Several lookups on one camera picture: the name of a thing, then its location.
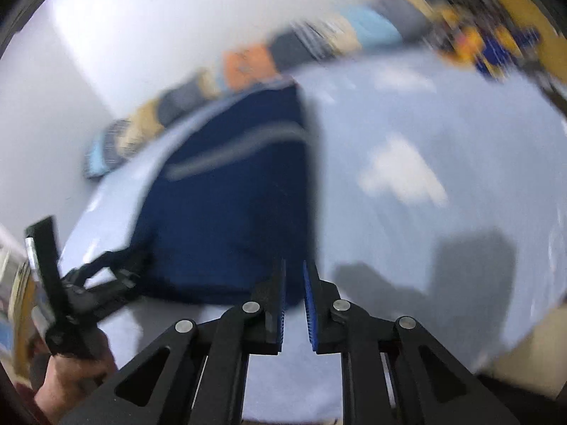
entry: white wall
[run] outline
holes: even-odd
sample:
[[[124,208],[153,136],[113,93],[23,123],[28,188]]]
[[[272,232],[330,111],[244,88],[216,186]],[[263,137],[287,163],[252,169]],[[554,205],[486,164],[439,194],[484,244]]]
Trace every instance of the white wall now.
[[[49,0],[56,27],[117,116],[224,50],[357,0]]]
[[[21,241],[18,241],[4,225],[0,224],[0,249],[6,248],[20,257],[26,256],[26,250]]]
[[[21,244],[25,227],[54,214],[63,245],[94,187],[81,175],[84,151],[113,118],[45,6],[0,59],[0,117],[0,222]]]

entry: bed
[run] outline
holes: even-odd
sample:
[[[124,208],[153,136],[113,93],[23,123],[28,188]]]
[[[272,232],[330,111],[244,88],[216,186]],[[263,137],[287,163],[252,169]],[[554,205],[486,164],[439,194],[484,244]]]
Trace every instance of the bed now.
[[[291,75],[316,137],[321,276],[373,316],[416,317],[473,371],[514,347],[567,287],[564,117],[521,75],[487,81],[419,46]],[[102,179],[61,270],[127,245],[167,157],[242,97],[187,115]],[[225,309],[144,297],[101,328],[121,367],[178,319]],[[302,305],[286,312],[283,343],[251,357],[243,417],[341,417],[340,359],[311,351]]]

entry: person's hand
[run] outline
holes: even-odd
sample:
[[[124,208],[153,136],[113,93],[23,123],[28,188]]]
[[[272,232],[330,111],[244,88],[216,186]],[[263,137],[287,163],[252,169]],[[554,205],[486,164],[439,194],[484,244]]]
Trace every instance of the person's hand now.
[[[85,379],[102,379],[117,371],[108,338],[100,331],[105,350],[100,360],[83,360],[52,356],[47,365],[45,381],[35,396],[35,402],[52,424],[88,395],[81,383]]]

